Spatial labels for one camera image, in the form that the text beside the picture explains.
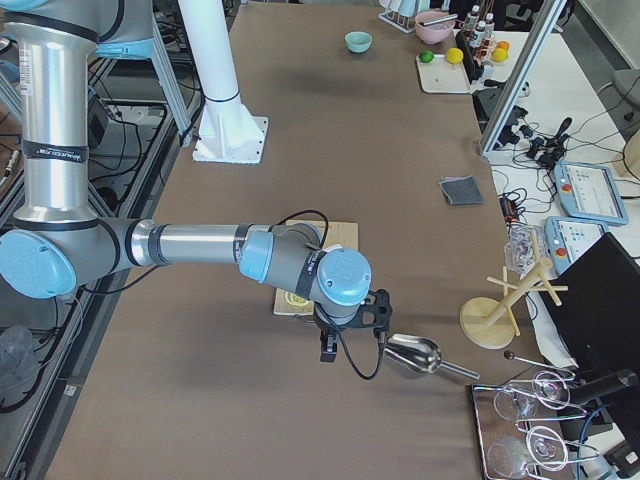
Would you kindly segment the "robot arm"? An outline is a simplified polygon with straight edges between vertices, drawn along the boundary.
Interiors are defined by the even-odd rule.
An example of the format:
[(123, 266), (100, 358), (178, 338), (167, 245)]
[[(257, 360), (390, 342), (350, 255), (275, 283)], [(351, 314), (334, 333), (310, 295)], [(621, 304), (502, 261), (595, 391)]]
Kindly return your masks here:
[(366, 258), (328, 247), (312, 225), (174, 225), (101, 217), (88, 203), (90, 55), (146, 59), (154, 45), (148, 1), (5, 1), (19, 47), (25, 201), (1, 239), (1, 274), (15, 290), (51, 298), (135, 266), (235, 264), (240, 272), (310, 300), (321, 358), (342, 332), (381, 334), (386, 295), (371, 289)]

